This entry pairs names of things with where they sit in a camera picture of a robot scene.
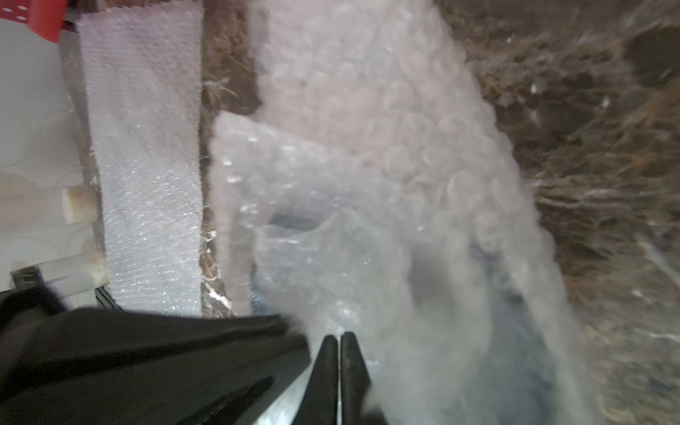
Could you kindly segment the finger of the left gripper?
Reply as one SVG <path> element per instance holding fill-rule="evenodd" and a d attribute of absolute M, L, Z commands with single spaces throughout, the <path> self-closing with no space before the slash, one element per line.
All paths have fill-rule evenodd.
<path fill-rule="evenodd" d="M 1 298 L 4 424 L 252 424 L 306 369 L 276 316 L 203 320 Z"/>

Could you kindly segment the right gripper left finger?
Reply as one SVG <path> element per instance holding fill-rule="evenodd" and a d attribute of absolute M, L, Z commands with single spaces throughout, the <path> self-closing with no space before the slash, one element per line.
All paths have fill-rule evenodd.
<path fill-rule="evenodd" d="M 339 348 L 335 336 L 326 336 L 292 424 L 336 425 L 338 421 Z"/>

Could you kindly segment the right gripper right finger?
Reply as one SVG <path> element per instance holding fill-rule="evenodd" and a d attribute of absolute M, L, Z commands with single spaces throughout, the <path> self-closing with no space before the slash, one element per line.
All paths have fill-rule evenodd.
<path fill-rule="evenodd" d="M 378 407 L 364 409 L 371 379 L 357 336 L 345 332 L 340 340 L 340 391 L 343 425 L 387 425 Z"/>

